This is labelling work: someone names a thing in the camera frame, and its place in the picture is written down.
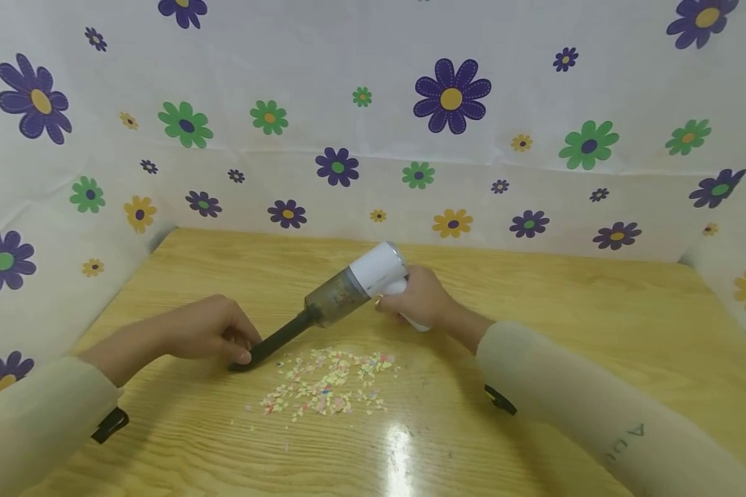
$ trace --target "wooden tabletop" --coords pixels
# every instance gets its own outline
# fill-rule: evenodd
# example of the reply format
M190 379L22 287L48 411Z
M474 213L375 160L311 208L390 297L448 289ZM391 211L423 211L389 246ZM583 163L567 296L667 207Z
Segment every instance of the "wooden tabletop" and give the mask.
M307 293L373 245L174 231L79 347L213 293L237 299L268 335L301 309ZM691 418L746 465L746 335L690 268L400 248L409 262L434 268L460 302L522 321L600 363ZM292 398L283 411L265 414L260 402L285 383L295 359L311 360L324 347L392 355L393 367L372 385L352 376L336 387L383 402L355 401L351 414L308 410L292 422L303 400ZM125 429L105 445L86 444L28 495L628 495L550 426L494 408L458 344L416 333L372 304L330 329L306 331L252 372L160 359L128 383L120 407L131 415Z

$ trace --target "green flower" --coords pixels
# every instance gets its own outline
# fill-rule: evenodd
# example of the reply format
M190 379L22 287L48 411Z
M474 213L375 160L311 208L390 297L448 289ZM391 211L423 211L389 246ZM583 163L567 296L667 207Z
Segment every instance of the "green flower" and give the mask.
M696 119L688 121L684 128L677 128L671 134L671 140L666 142L666 148L669 148L669 155L675 155L677 152L682 155L691 153L692 148L698 148L705 144L705 137L710 134L710 128L707 127L708 120L699 121Z
M373 101L373 94L367 90L367 87L358 87L353 93L354 104L361 108L361 106L368 106Z
M194 143L199 148L207 146L204 138L212 138L213 132L204 127L207 124L207 116L194 114L193 108L187 101L180 102L178 110L170 101L164 101L165 112L158 112L157 118L166 126L166 135L176 138L180 137L180 143L185 148L190 148Z
M285 109L277 109L274 100L269 100L268 105L263 100L258 100L257 109L250 110L249 114L254 117L254 127L262 128L266 135L270 135L272 131L281 135L282 129L289 124L285 119L287 112Z
M566 136L569 145L558 152L558 157L570 159L566 167L574 169L583 163L583 169L589 171L594 168L597 160L607 161L611 156L609 146L619 141L619 135L610 133L613 122L605 121L597 127L594 121L586 121L580 133L571 132Z
M69 201L77 205L80 213L91 210L96 214L99 208L105 207L105 199L102 198L102 188L97 187L97 181L94 178L80 177L80 183L73 184L74 195L69 197Z
M412 162L411 167L403 168L403 182L408 183L409 188L425 190L426 184L434 183L434 168L427 162Z

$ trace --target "purple flower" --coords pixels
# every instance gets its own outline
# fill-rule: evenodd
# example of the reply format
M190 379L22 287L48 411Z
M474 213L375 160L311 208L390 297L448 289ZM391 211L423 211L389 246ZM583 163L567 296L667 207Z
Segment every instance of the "purple flower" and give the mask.
M243 173L238 171L238 169L230 169L227 172L229 179L232 179L235 183L243 183L246 181L246 177L243 176Z
M5 362L0 359L0 392L26 377L33 364L32 359L22 360L20 351L11 352Z
M508 190L508 182L504 179L498 179L498 181L492 183L492 191L497 193L503 193Z
M484 118L486 108L477 100L489 95L492 83L488 79L472 81L478 73L476 61L467 59L454 74L453 63L440 59L434 65L434 73L436 80L422 77L414 84L415 91L427 97L414 105L414 115L432 115L428 121L431 133L439 133L448 124L453 135L460 135L467 129L464 117L473 121Z
M320 166L318 176L328 177L328 184L335 186L337 182L340 182L343 186L348 187L351 186L351 179L359 178L359 173L356 171L359 161L353 157L348 157L346 148L341 148L335 153L334 148L327 147L324 153L326 156L315 157L315 163Z
M219 200L210 198L207 192L196 193L191 190L190 197L185 197L191 203L191 209L199 211L203 217L210 215L217 217L223 209L219 206Z
M183 30L188 30L191 24L199 30L202 27L199 23L199 16L207 13L207 4L204 0L160 0L157 3L157 9L166 17L176 12L176 23Z
M544 233L547 229L545 224L550 223L550 219L544 217L544 211L524 211L522 216L514 216L514 224L509 228L514 231L517 237L535 237L536 233Z
M555 66L555 72L567 72L570 68L574 67L574 64L576 64L575 59L580 55L575 51L576 48L574 47L566 47L561 51L561 53L555 54L555 62L553 63Z
M666 35L680 35L675 42L680 50L691 46L694 40L696 47L702 48L710 39L710 33L724 30L726 14L736 6L738 0L682 0L677 5L677 14L682 18L666 28Z
M106 52L108 44L105 42L105 38L102 37L94 28L86 28L86 38L91 46L97 49L97 52Z
M73 131L73 125L61 114L69 109L69 100L60 91L52 91L52 74L42 66L33 71L28 58L17 53L17 70L11 64L0 64L0 79L14 90L0 92L0 109L8 114L24 114L20 132L28 138L41 136L44 128L57 145L64 145L64 134Z
M741 169L735 174L732 173L732 169L722 169L718 177L702 179L699 182L699 189L688 195L688 198L697 199L694 202L696 208L706 205L711 209L717 208L722 200L732 195L733 190L738 186L745 173L746 169Z
M20 234L16 231L8 231L5 239L0 236L0 290L4 282L12 290L20 289L22 274L36 273L36 264L27 260L33 255L33 245L20 245L20 241Z
M155 166L155 163L152 161L147 161L146 159L144 159L143 161L141 161L141 167L149 174L157 174L157 166Z
M614 224L613 227L604 227L600 229L599 235L591 241L599 244L598 248L604 249L611 247L612 251L618 251L622 245L635 244L635 237L641 234L641 230L636 230L638 223L624 225L621 221Z
M589 200L592 202L599 202L602 199L608 198L608 195L610 192L607 188L597 188L591 193L591 197L589 197Z
M271 223L279 223L282 227L301 227L301 224L307 223L307 218L304 214L307 210L303 207L298 207L296 201L290 199L287 203L282 200L274 202L274 207L268 208L268 214L271 215Z

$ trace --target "right hand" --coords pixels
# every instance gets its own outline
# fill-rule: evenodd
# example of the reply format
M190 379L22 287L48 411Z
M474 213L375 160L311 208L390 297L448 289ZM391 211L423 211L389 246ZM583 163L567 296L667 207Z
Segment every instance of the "right hand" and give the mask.
M450 314L462 309L442 287L434 271L424 266L409 266L406 290L379 298L375 308L382 313L408 315L429 328L445 325Z

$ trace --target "flower center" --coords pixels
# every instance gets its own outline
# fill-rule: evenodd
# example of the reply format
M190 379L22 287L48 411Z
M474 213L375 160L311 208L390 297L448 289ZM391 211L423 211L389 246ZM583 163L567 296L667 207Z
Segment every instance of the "flower center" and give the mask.
M50 114L52 112L52 104L50 104L49 98L47 98L47 95L42 90L31 90L30 101L33 102L33 106L42 114Z
M694 23L696 23L697 28L708 28L716 23L719 16L719 9L716 9L715 7L709 7L708 9L704 9L702 12L699 12L699 15L696 16L696 21Z
M14 256L11 252L0 252L0 271L8 271L14 266Z
M729 192L729 184L719 184L716 188L710 190L710 194L714 197L720 197L727 192Z
M442 91L442 96L439 98L439 103L445 110L456 110L461 105L461 91L458 88L448 88Z
M186 119L180 119L180 128L186 133L193 133L195 130L195 127L193 127L192 122Z
M594 150L597 150L597 140L593 138L583 142L583 145L580 147L580 151L583 153L592 153Z
M4 389L8 387L11 387L16 382L17 382L17 377L13 375L6 375L0 378L0 392L2 392Z

